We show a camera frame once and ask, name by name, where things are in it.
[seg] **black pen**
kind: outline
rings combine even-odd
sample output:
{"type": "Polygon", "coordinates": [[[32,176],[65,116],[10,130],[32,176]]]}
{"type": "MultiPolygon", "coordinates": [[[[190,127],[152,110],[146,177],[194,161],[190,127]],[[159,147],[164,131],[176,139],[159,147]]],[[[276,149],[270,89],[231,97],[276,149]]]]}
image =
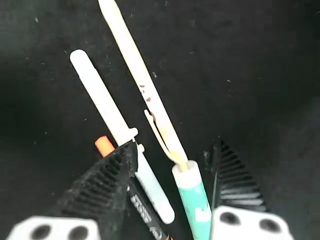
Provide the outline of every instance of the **black pen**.
{"type": "MultiPolygon", "coordinates": [[[[95,141],[95,146],[99,150],[102,157],[110,154],[115,148],[106,136],[99,137],[95,141]]],[[[148,204],[143,190],[139,189],[138,184],[131,178],[128,183],[127,192],[133,206],[140,214],[143,222],[148,226],[150,233],[156,240],[173,240],[161,227],[160,220],[153,210],[152,206],[148,204]]]]}

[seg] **white cap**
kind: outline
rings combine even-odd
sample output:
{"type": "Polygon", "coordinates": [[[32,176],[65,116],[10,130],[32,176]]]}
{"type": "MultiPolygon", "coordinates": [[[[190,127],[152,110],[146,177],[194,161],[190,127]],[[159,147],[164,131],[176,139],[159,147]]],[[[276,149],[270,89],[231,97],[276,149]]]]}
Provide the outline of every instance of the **white cap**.
{"type": "Polygon", "coordinates": [[[187,162],[189,170],[181,172],[176,164],[172,168],[172,174],[176,186],[180,189],[190,189],[201,183],[201,174],[196,161],[189,160],[187,162]]]}

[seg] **teal marker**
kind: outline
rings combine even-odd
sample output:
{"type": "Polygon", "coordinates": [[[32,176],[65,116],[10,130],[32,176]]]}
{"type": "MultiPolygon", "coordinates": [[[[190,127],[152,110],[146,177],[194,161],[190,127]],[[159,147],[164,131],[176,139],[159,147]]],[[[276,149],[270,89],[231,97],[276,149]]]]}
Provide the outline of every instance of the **teal marker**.
{"type": "Polygon", "coordinates": [[[198,164],[188,161],[188,171],[181,172],[178,165],[172,174],[178,187],[183,207],[194,240],[209,240],[212,212],[202,182],[198,164]]]}

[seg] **black fabric surface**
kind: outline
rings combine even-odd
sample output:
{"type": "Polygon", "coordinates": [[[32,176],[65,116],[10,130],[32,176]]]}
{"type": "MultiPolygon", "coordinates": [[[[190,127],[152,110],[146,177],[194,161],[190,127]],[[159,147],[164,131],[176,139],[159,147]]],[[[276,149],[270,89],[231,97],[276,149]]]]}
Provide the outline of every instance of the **black fabric surface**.
{"type": "MultiPolygon", "coordinates": [[[[117,2],[188,157],[203,171],[203,152],[220,136],[295,239],[319,239],[320,2],[117,2]]],[[[0,7],[0,238],[52,206],[99,159],[96,138],[110,135],[69,62],[80,48],[139,130],[176,212],[170,235],[191,239],[173,164],[97,1],[3,0],[0,7]]],[[[152,239],[131,207],[124,225],[123,239],[152,239]]]]}

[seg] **marker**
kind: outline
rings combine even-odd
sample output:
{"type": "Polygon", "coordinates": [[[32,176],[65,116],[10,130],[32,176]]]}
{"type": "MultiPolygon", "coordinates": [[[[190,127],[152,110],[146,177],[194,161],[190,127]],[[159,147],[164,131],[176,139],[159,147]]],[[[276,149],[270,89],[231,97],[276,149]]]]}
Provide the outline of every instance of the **marker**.
{"type": "MultiPolygon", "coordinates": [[[[132,139],[135,141],[138,130],[128,127],[86,52],[80,49],[73,51],[70,54],[70,61],[117,145],[121,146],[132,139]]],[[[138,169],[135,176],[161,220],[165,224],[170,224],[175,219],[175,212],[143,152],[144,147],[139,144],[138,169]]]]}

